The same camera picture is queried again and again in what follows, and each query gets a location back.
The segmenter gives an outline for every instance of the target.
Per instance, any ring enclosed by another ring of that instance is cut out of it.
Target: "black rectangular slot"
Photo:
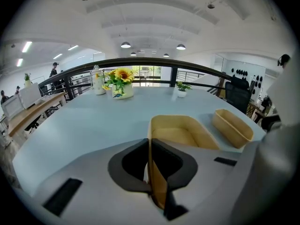
[[[235,166],[237,163],[237,161],[235,161],[235,160],[231,160],[231,159],[224,158],[224,157],[217,157],[217,158],[215,158],[214,161],[216,161],[218,163],[223,163],[223,164],[226,164],[229,166]]]
[[[72,197],[75,195],[82,181],[69,178],[43,205],[51,213],[60,216]]]

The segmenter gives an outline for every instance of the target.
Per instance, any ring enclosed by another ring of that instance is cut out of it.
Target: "light blue table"
[[[201,122],[216,138],[220,149],[241,152],[213,127],[216,109],[227,109],[254,131],[253,141],[265,132],[242,112],[204,90],[190,90],[185,98],[174,88],[134,88],[134,97],[114,100],[111,93],[93,90],[56,111],[29,137],[13,165],[23,190],[33,195],[38,185],[75,158],[119,143],[147,137],[150,119],[158,114],[184,114]]]

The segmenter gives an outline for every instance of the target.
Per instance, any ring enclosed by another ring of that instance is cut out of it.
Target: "fluorescent light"
[[[121,47],[122,47],[122,48],[130,48],[131,45],[130,45],[130,43],[128,43],[128,42],[124,42],[124,43],[121,44]]]
[[[27,52],[27,50],[29,49],[30,45],[32,44],[32,42],[27,42],[22,50],[23,53]]]
[[[53,59],[57,59],[59,56],[61,56],[62,53],[58,54],[57,56],[55,56]]]
[[[23,62],[23,58],[20,58],[20,59],[18,60],[17,67],[21,66],[22,62]]]
[[[74,49],[74,48],[76,48],[76,47],[78,47],[78,45],[75,45],[75,46],[73,46],[73,47],[70,47],[70,48],[68,49],[68,51],[70,51],[70,50],[72,50],[72,49]]]
[[[183,44],[178,44],[177,49],[178,50],[185,50],[186,47]]]

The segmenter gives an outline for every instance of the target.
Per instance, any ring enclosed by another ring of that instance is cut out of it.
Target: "white bottle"
[[[99,66],[94,66],[94,71],[92,73],[93,75],[93,87],[96,95],[105,94],[106,91],[102,88],[102,85],[104,85],[104,80],[102,77],[102,71],[99,70]]]

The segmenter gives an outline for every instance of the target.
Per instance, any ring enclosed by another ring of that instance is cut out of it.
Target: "tan container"
[[[237,149],[250,142],[253,131],[244,121],[226,109],[217,109],[212,124]]]
[[[148,130],[148,177],[153,189],[152,199],[161,209],[165,208],[167,182],[151,157],[151,139],[166,139],[187,146],[219,150],[218,143],[197,120],[184,115],[158,115],[151,119]]]

